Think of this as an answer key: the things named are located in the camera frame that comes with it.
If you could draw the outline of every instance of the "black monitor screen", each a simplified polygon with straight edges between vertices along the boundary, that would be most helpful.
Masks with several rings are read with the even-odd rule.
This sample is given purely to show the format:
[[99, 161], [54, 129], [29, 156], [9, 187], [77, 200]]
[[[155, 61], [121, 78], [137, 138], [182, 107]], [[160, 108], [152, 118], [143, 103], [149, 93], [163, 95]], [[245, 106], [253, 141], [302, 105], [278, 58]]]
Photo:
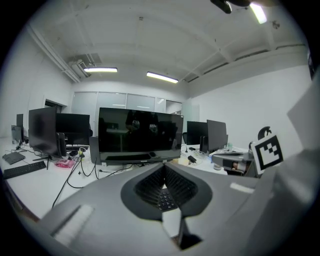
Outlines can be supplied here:
[[24, 142], [23, 128], [16, 125], [11, 125], [11, 136], [16, 142]]
[[89, 145], [90, 115], [56, 114], [56, 132], [64, 133], [66, 144]]
[[106, 158], [132, 156], [178, 158], [181, 153], [183, 116], [140, 110], [100, 108], [99, 151]]
[[29, 111], [29, 144], [49, 156], [59, 157], [56, 134], [56, 107]]
[[217, 150], [228, 143], [225, 122], [207, 120], [209, 151]]
[[24, 114], [16, 115], [16, 126], [23, 128], [24, 127]]
[[207, 123], [188, 121], [186, 123], [186, 144], [187, 145], [200, 144], [201, 136], [208, 136]]

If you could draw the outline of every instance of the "black keyboard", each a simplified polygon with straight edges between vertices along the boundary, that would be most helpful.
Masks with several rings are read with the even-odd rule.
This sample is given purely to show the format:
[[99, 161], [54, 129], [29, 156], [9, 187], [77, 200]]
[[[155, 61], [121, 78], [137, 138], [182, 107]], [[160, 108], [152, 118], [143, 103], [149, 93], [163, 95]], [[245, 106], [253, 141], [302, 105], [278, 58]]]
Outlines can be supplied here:
[[34, 171], [38, 171], [44, 168], [47, 168], [44, 161], [35, 162], [35, 163], [19, 166], [16, 168], [10, 168], [10, 169], [4, 170], [3, 178], [6, 180], [6, 179], [17, 177], [23, 174], [32, 173]]
[[89, 146], [66, 146], [65, 147], [67, 151], [79, 150], [80, 148], [84, 148], [85, 150], [87, 150]]
[[158, 207], [162, 212], [167, 212], [178, 208], [167, 188], [163, 188], [161, 194], [159, 195]]

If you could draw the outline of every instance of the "fluorescent ceiling light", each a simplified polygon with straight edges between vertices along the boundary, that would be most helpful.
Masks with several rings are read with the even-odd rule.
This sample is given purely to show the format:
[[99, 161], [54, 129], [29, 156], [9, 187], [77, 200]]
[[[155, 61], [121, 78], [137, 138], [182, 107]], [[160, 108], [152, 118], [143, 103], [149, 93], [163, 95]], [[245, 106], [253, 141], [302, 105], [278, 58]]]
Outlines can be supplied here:
[[255, 3], [251, 3], [250, 7], [251, 7], [252, 11], [254, 12], [254, 15], [256, 16], [256, 18], [258, 19], [258, 22], [260, 24], [267, 22], [267, 17], [264, 13], [264, 10], [262, 9], [262, 7], [260, 5], [257, 5]]
[[85, 72], [118, 72], [116, 67], [86, 67]]
[[174, 84], [179, 82], [177, 79], [173, 79], [173, 78], [161, 75], [161, 74], [156, 74], [156, 73], [151, 73], [151, 72], [146, 73], [146, 76], [147, 77], [151, 77], [151, 78], [158, 78], [158, 79], [161, 79], [161, 80], [165, 80], [165, 81], [168, 81], [168, 82], [171, 82], [171, 83], [174, 83]]

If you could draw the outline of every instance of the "white desk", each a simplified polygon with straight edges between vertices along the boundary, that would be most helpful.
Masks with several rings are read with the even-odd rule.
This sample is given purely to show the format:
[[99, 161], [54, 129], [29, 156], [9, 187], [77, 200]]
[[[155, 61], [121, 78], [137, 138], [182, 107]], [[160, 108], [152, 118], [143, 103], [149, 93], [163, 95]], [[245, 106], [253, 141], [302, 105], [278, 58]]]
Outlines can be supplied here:
[[[188, 152], [186, 153], [186, 145], [182, 145], [181, 147], [181, 157], [178, 160], [178, 164], [183, 166], [188, 166], [191, 168], [195, 168], [198, 170], [202, 170], [205, 172], [210, 172], [213, 174], [221, 174], [221, 175], [228, 175], [227, 172], [224, 170], [224, 168], [221, 168], [221, 170], [214, 169], [214, 164], [211, 163], [211, 157], [206, 156], [204, 154], [199, 153], [198, 150], [196, 152], [189, 150], [189, 148], [199, 148], [199, 145], [188, 145]], [[196, 159], [196, 164], [188, 164], [189, 160], [188, 157], [193, 156]]]
[[[2, 171], [9, 168], [19, 167], [26, 165], [24, 161], [19, 161], [12, 165], [9, 165], [2, 156], [4, 154], [9, 154], [10, 150], [15, 149], [17, 144], [12, 144], [10, 138], [0, 138], [0, 166]], [[33, 150], [29, 146], [25, 146], [23, 149]], [[196, 159], [199, 159], [198, 156], [194, 154], [191, 150], [188, 150], [188, 153], [185, 153], [186, 149], [185, 146], [182, 147], [183, 154], [179, 161], [183, 161], [183, 159], [187, 158], [188, 156], [193, 156]], [[39, 157], [34, 155], [31, 152], [20, 152], [20, 154], [25, 156], [25, 161], [29, 164], [34, 163], [33, 159], [38, 159]], [[88, 175], [94, 167], [94, 164], [90, 160], [90, 150], [88, 149], [85, 153], [85, 158], [83, 159], [82, 165], [85, 173]], [[213, 163], [208, 157], [200, 159], [201, 163], [197, 165], [188, 165], [191, 168], [199, 169], [206, 172], [211, 172], [215, 174], [227, 175], [227, 173], [222, 170], [215, 170], [213, 168]], [[47, 212], [51, 210], [52, 204], [55, 201], [59, 191], [61, 190], [64, 182], [66, 181], [68, 175], [70, 174], [69, 168], [59, 168], [54, 165], [54, 161], [49, 162], [49, 168], [37, 170], [28, 174], [24, 174], [18, 177], [7, 179], [7, 183], [15, 193], [17, 198], [27, 207], [35, 216], [41, 219]], [[125, 172], [134, 169], [133, 166], [130, 169], [124, 170]], [[97, 165], [96, 170], [98, 174], [98, 170], [103, 171], [117, 171], [122, 169], [122, 165], [113, 165], [113, 166], [102, 166]], [[86, 177], [81, 174], [79, 175], [78, 172], [81, 170], [81, 167], [78, 166], [76, 170], [73, 172], [69, 179], [69, 183], [75, 187], [84, 187], [94, 181], [97, 180], [94, 171], [89, 177]], [[99, 178], [104, 178], [108, 176], [109, 173], [99, 172]], [[63, 188], [61, 195], [59, 196], [56, 205], [66, 198], [70, 197], [72, 194], [79, 191], [79, 189], [72, 188], [68, 184], [66, 184]]]

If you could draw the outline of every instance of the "pink object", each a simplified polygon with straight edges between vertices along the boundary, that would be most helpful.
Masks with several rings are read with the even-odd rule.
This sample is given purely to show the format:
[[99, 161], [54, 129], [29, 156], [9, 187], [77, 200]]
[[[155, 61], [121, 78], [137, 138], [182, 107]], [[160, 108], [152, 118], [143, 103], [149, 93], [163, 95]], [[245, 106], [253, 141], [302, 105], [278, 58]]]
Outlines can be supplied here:
[[55, 163], [55, 166], [60, 168], [71, 168], [74, 165], [75, 161], [68, 159], [60, 159], [58, 162]]

